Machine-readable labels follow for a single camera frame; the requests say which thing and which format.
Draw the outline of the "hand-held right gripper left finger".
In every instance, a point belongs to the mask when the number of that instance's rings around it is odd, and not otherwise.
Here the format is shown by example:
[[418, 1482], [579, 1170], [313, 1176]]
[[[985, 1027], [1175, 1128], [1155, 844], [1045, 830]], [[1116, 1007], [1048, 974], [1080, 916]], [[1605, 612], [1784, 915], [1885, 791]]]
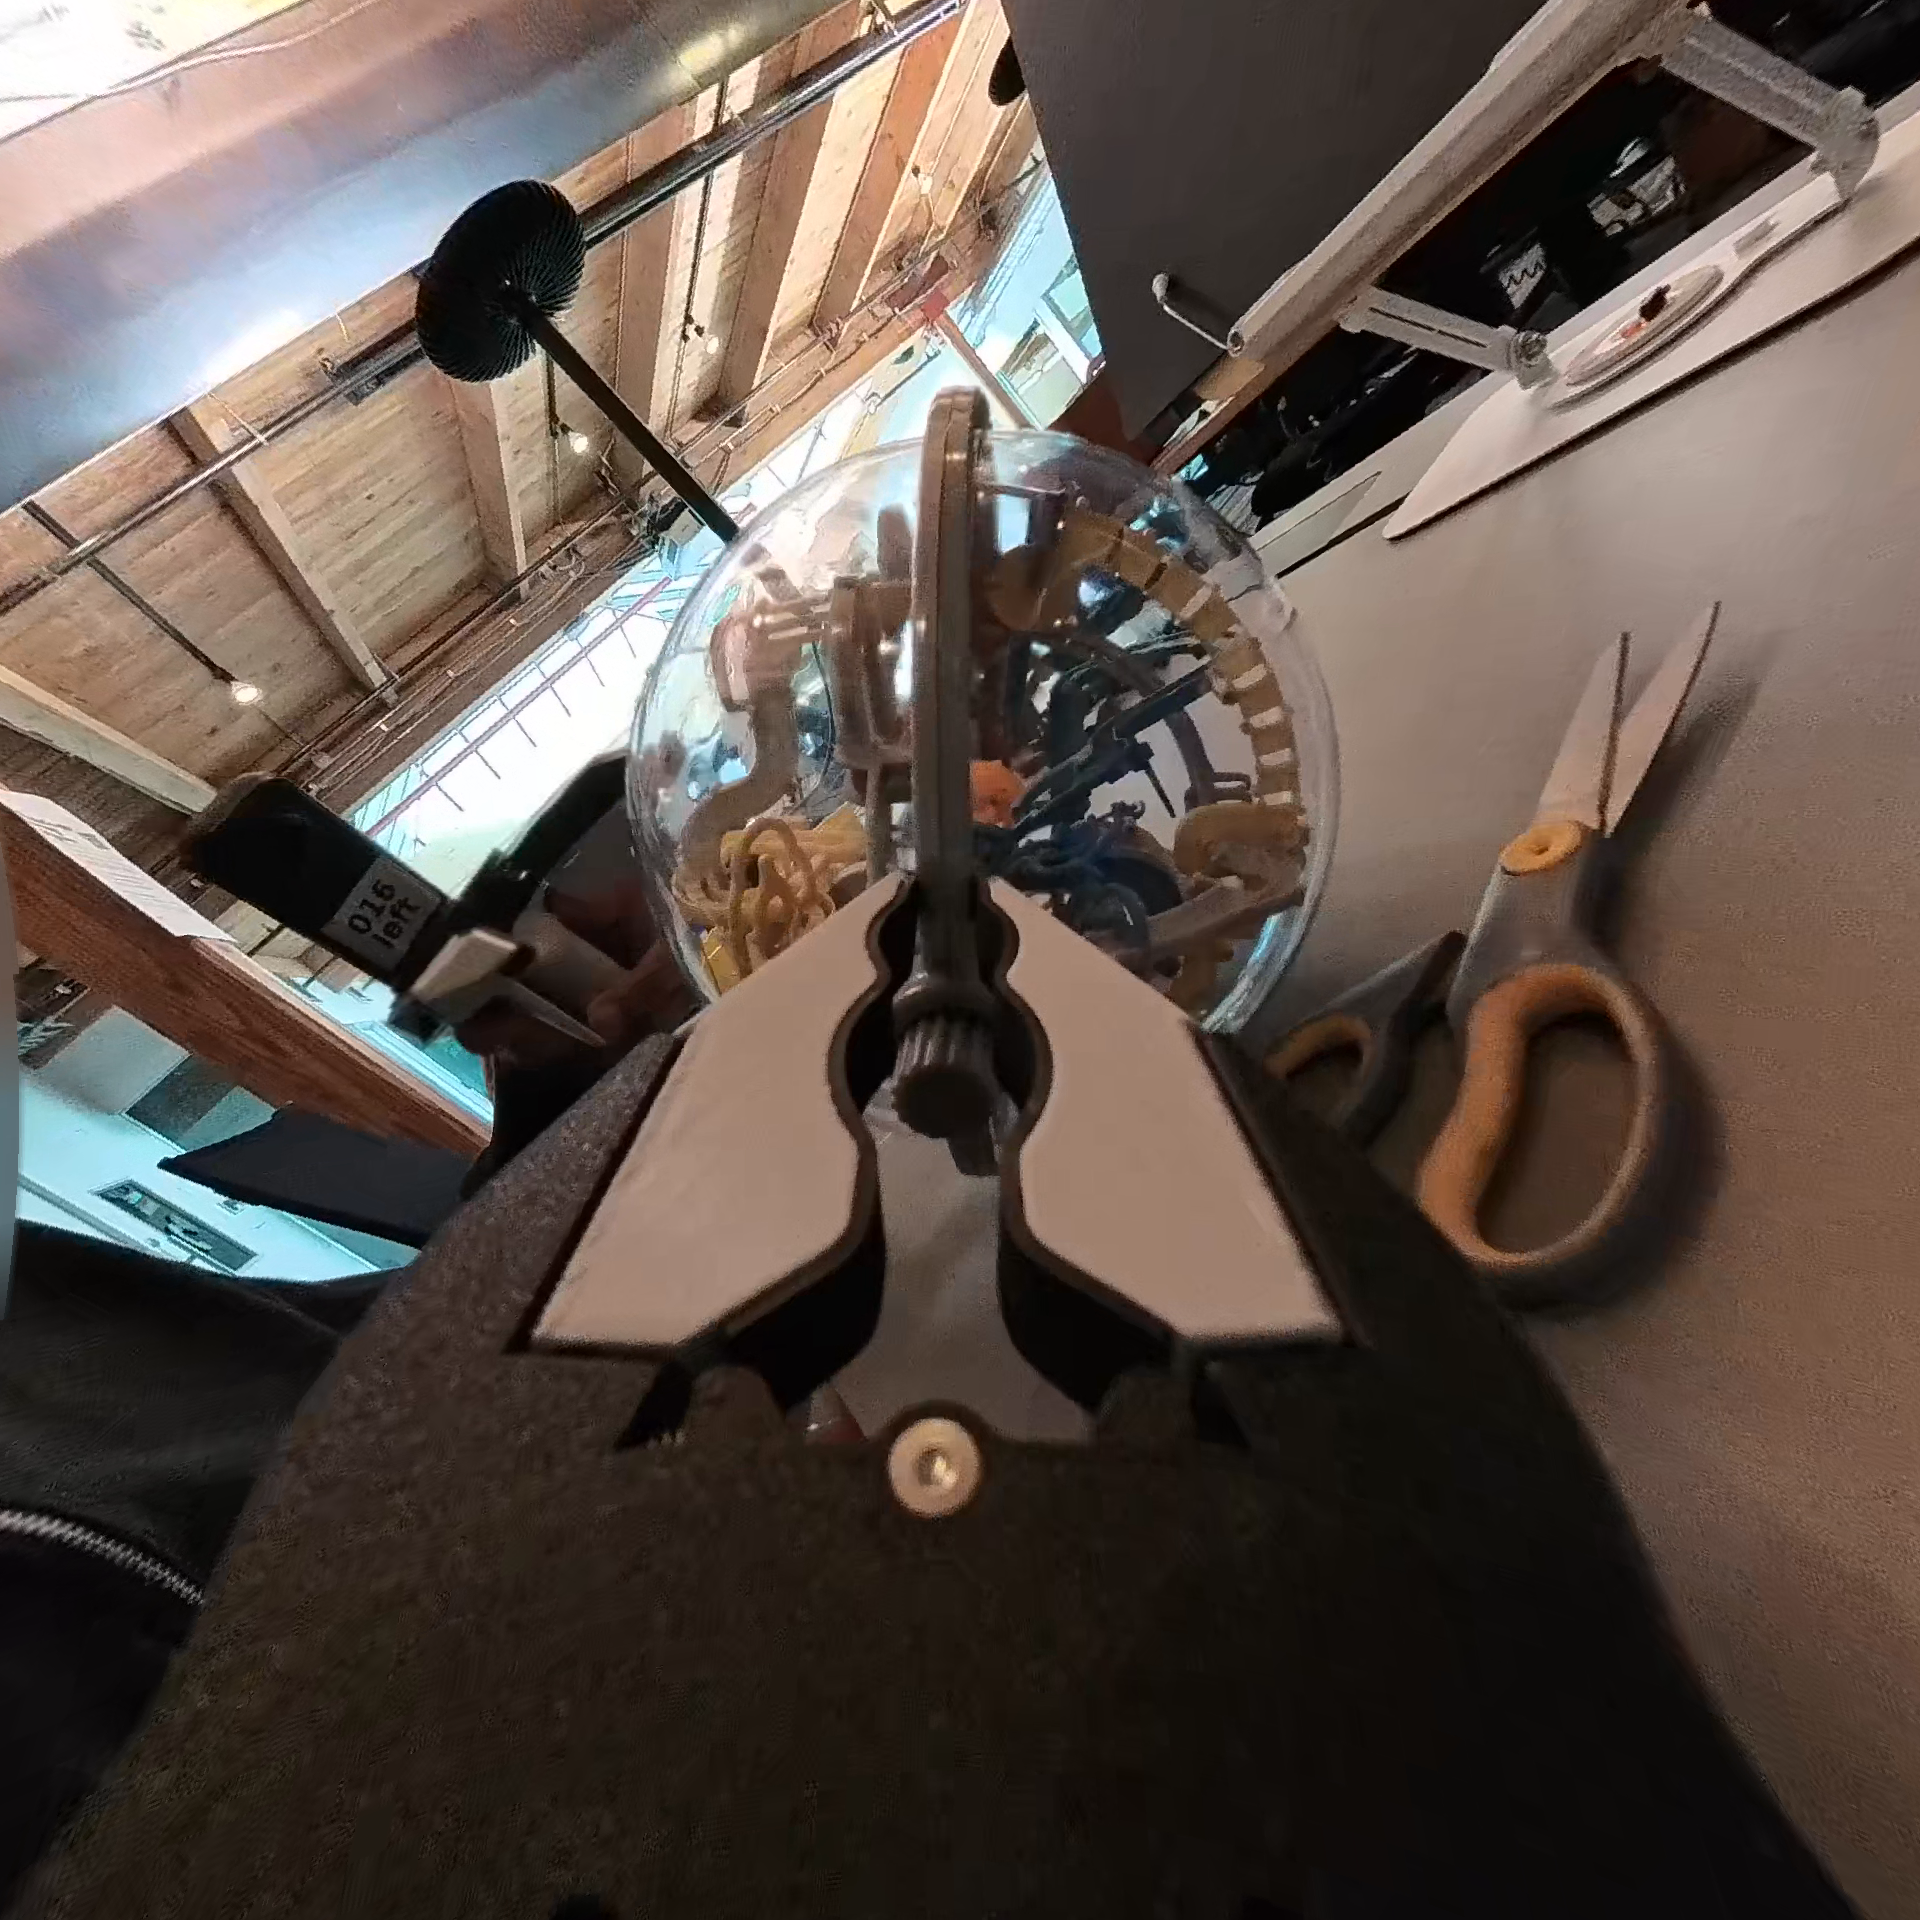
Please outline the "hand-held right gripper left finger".
[[827, 1280], [880, 1221], [877, 1154], [848, 1044], [891, 967], [877, 880], [688, 1028], [568, 1255], [546, 1352], [688, 1352]]

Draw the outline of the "grey yellow scissors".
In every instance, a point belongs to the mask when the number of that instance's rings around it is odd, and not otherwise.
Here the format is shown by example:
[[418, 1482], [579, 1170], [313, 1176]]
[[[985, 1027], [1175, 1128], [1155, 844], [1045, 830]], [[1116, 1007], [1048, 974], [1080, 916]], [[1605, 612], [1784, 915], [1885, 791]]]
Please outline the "grey yellow scissors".
[[[1457, 1090], [1415, 1176], [1415, 1202], [1512, 1308], [1571, 1308], [1615, 1280], [1665, 1199], [1685, 1108], [1667, 1019], [1619, 967], [1600, 932], [1615, 842], [1707, 660], [1722, 603], [1709, 603], [1626, 700], [1632, 635], [1593, 662], [1529, 823], [1497, 852], [1468, 931], [1444, 931], [1296, 1024], [1264, 1053], [1289, 1080], [1351, 1053], [1333, 1125], [1379, 1140], [1411, 1084], [1431, 1021], [1457, 1044]], [[1629, 1069], [1623, 1149], [1599, 1202], [1568, 1232], [1506, 1250], [1481, 1207], [1522, 1123], [1529, 1052], [1553, 1027], [1605, 1024]]]

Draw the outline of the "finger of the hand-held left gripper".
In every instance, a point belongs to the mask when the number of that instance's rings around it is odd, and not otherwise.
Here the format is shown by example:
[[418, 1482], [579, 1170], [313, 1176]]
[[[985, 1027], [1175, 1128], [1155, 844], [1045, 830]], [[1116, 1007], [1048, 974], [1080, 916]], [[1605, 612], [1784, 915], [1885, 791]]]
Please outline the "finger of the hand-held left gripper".
[[515, 1007], [515, 967], [522, 947], [495, 928], [465, 928], [449, 938], [420, 967], [412, 986], [391, 1002], [391, 1028], [431, 1040], [457, 1031], [489, 1011]]

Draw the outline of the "wooden post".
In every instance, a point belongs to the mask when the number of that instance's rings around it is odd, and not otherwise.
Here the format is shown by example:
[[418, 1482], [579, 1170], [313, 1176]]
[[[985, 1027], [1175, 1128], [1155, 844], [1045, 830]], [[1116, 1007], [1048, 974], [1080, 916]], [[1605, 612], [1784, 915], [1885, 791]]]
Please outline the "wooden post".
[[489, 1125], [327, 1019], [235, 943], [179, 940], [5, 808], [17, 942], [275, 1108], [476, 1156]]

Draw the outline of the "person's black jacket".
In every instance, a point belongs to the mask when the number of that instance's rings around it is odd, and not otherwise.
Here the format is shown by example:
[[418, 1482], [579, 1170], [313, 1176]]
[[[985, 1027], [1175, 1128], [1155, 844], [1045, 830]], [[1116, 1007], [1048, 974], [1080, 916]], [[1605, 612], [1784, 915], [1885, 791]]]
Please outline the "person's black jacket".
[[391, 1280], [241, 1280], [17, 1228], [2, 1322], [8, 1903], [148, 1716], [257, 1479]]

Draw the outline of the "person's left hand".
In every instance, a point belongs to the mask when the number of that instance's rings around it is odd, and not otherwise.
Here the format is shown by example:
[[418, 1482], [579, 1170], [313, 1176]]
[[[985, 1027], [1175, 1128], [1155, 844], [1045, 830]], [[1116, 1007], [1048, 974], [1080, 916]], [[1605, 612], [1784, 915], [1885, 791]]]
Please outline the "person's left hand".
[[597, 891], [555, 887], [546, 906], [615, 963], [615, 986], [593, 998], [585, 1016], [607, 1044], [632, 1050], [674, 1034], [697, 1015], [703, 998], [683, 979], [676, 949], [661, 932], [640, 880], [626, 877]]

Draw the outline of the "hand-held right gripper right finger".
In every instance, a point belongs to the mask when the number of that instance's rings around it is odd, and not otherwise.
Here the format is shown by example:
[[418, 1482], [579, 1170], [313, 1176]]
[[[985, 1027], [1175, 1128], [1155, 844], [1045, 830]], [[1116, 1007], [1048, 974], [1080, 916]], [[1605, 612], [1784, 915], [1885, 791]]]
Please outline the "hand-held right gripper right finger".
[[1021, 1245], [1200, 1351], [1339, 1340], [1202, 1031], [1011, 882], [989, 902], [1037, 1052], [1008, 1190]]

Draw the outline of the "black divider panel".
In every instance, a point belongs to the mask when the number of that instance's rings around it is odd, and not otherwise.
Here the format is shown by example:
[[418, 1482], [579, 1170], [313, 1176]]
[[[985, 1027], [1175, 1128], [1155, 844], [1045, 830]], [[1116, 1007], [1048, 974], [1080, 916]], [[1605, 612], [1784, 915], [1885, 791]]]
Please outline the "black divider panel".
[[1360, 215], [1360, 264], [1283, 333], [1320, 342], [1367, 283], [1497, 316], [1487, 240], [1426, 234], [1617, 66], [1669, 5], [1007, 5], [1106, 373], [1157, 436], [1241, 317]]

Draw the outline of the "black floor lamp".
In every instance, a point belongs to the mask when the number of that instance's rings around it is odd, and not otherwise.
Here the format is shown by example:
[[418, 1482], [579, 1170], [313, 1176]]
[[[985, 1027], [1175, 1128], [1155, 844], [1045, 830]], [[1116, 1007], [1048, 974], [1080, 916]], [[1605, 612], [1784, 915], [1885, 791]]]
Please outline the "black floor lamp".
[[583, 218], [555, 184], [528, 178], [495, 187], [447, 228], [418, 276], [416, 340], [425, 360], [481, 387], [541, 351], [674, 499], [731, 544], [737, 518], [564, 335], [561, 317], [581, 293], [585, 260]]

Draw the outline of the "white paper notice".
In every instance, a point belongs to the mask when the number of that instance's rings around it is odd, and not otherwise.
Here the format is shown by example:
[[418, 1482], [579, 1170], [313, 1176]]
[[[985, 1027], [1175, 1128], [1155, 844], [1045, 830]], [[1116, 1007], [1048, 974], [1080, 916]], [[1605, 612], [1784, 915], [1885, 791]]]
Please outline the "white paper notice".
[[60, 802], [5, 788], [2, 806], [49, 848], [63, 852], [89, 877], [98, 880], [107, 894], [130, 906], [145, 922], [179, 940], [233, 947], [227, 928], [219, 928], [213, 918], [184, 902], [130, 856], [121, 854], [98, 830]]

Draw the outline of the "white model on stand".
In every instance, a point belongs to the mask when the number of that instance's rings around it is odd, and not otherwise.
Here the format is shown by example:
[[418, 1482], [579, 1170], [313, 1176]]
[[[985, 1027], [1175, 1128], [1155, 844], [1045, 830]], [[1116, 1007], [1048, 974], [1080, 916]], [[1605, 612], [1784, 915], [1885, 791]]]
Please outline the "white model on stand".
[[[1739, 222], [1716, 243], [1667, 256], [1637, 300], [1617, 294], [1561, 344], [1381, 285], [1381, 275], [1527, 138], [1634, 60], [1653, 60], [1805, 146], [1808, 181], [1763, 207], [1741, 203]], [[1167, 317], [1268, 373], [1291, 367], [1331, 328], [1347, 328], [1493, 378], [1487, 399], [1384, 528], [1400, 541], [1851, 294], [1916, 252], [1916, 238], [1916, 111], [1884, 130], [1858, 88], [1818, 79], [1704, 5], [1555, 2], [1223, 338], [1175, 304], [1167, 275], [1153, 290]]]

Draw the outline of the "clear plastic maze ball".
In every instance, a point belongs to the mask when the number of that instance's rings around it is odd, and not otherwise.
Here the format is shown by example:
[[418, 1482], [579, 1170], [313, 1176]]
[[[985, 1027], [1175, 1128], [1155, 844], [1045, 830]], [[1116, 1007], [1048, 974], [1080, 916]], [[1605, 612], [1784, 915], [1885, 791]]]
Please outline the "clear plastic maze ball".
[[1253, 540], [975, 388], [745, 503], [640, 683], [623, 779], [695, 1006], [914, 870], [919, 648], [947, 618], [981, 877], [1196, 1024], [1256, 1019], [1327, 885], [1338, 733]]

